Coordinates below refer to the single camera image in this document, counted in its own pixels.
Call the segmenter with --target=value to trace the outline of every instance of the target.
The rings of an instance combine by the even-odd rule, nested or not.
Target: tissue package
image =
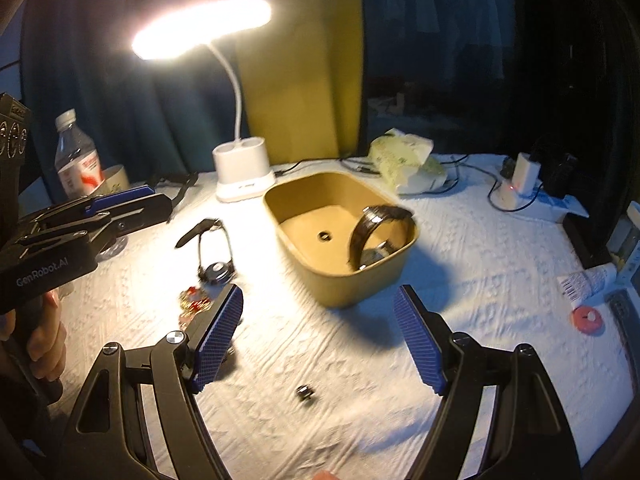
[[[432,151],[431,139],[394,128],[371,143],[369,158],[398,195],[420,194],[441,188],[447,179]]]

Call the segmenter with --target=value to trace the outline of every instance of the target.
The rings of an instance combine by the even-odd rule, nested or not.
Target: watch face
[[[215,264],[207,267],[205,275],[207,276],[207,281],[209,283],[225,283],[231,279],[233,274],[229,270],[228,264],[216,262]]]
[[[382,242],[378,247],[364,249],[360,257],[360,270],[378,263],[394,252],[394,248],[388,242]]]

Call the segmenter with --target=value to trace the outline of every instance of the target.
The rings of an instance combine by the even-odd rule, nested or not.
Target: yellow wall
[[[236,42],[249,127],[272,164],[356,150],[362,0],[268,0],[271,22]]]

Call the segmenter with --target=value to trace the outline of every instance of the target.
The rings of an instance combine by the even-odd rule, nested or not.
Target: water bottle
[[[60,138],[56,151],[56,171],[69,199],[91,195],[104,182],[95,144],[76,124],[71,109],[56,118]]]

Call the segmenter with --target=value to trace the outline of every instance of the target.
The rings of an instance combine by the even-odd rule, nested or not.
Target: small cup
[[[102,172],[106,184],[106,193],[118,193],[129,189],[129,178],[122,164],[111,166]]]

